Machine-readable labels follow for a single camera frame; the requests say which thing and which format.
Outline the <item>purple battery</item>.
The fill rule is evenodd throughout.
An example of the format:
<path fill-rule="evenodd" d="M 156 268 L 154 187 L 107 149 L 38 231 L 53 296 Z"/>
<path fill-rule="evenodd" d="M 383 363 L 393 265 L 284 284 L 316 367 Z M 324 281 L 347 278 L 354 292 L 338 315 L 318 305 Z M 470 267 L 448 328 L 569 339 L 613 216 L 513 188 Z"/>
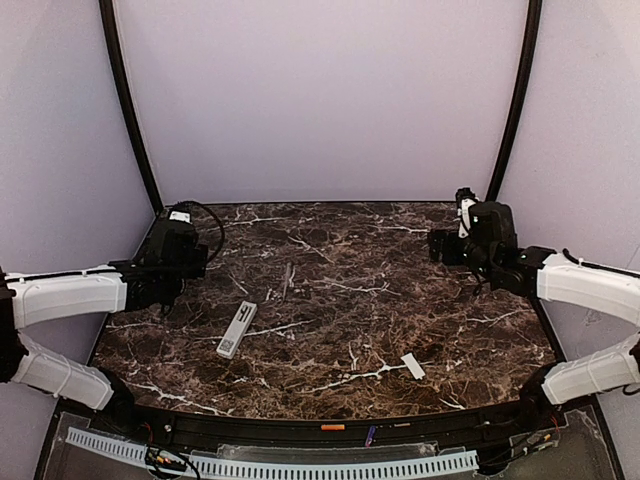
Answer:
<path fill-rule="evenodd" d="M 367 437 L 364 444 L 365 448 L 369 448 L 372 445 L 375 433 L 376 433 L 376 426 L 375 425 L 370 426 L 368 429 Z"/>

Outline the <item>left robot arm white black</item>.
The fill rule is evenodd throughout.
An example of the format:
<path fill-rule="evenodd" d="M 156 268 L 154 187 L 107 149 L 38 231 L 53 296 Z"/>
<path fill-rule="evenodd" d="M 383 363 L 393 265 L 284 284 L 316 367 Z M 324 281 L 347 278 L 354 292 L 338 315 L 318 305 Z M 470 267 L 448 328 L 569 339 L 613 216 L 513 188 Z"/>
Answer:
<path fill-rule="evenodd" d="M 75 362 L 24 335 L 29 326 L 73 316 L 173 307 L 187 280 L 204 275 L 208 248 L 191 216 L 176 211 L 159 220 L 142 254 L 88 270 L 1 275 L 1 380 L 104 411 L 132 403 L 113 374 Z"/>

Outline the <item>white remote control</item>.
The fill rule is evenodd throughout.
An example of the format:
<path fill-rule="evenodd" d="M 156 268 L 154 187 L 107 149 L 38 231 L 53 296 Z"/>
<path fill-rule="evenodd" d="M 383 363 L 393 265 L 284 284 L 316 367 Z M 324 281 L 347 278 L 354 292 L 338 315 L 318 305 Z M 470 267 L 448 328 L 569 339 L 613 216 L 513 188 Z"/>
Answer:
<path fill-rule="evenodd" d="M 232 318 L 224 336 L 217 345 L 216 353 L 226 359 L 232 359 L 251 325 L 258 306 L 255 303 L 243 301 Z"/>

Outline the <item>white battery cover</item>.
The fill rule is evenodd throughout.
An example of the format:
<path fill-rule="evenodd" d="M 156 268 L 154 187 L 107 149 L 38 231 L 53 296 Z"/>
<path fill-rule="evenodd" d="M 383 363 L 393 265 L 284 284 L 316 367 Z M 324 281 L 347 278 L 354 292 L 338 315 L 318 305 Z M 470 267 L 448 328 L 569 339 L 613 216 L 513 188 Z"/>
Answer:
<path fill-rule="evenodd" d="M 420 363 L 416 360 L 412 353 L 405 354 L 401 357 L 402 362 L 411 372 L 411 375 L 415 380 L 421 380 L 425 377 L 426 373 Z"/>

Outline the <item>clear plastic screwdriver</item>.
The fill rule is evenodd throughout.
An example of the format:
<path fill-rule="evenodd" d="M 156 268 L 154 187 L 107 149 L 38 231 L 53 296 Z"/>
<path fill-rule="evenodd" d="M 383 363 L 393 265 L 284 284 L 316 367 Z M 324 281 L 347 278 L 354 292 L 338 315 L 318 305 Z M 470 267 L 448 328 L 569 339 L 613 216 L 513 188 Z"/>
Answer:
<path fill-rule="evenodd" d="M 282 293 L 281 293 L 281 301 L 284 302 L 286 300 L 287 290 L 292 284 L 292 278 L 295 275 L 295 266 L 292 262 L 288 262 L 286 264 L 285 273 L 283 277 L 282 284 Z"/>

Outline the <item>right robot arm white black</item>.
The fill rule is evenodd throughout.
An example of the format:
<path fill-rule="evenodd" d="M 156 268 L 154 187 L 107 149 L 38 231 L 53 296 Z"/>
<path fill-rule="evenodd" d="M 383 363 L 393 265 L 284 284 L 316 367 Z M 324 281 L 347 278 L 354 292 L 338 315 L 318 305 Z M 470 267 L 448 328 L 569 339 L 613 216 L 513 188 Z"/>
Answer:
<path fill-rule="evenodd" d="M 434 262 L 464 266 L 479 285 L 548 302 L 584 307 L 639 324 L 639 275 L 588 262 L 546 247 L 521 248 L 511 208 L 480 201 L 467 188 L 456 194 L 457 227 L 429 233 Z M 573 361 L 546 365 L 520 391 L 521 401 L 543 409 L 576 398 L 639 384 L 639 337 Z"/>

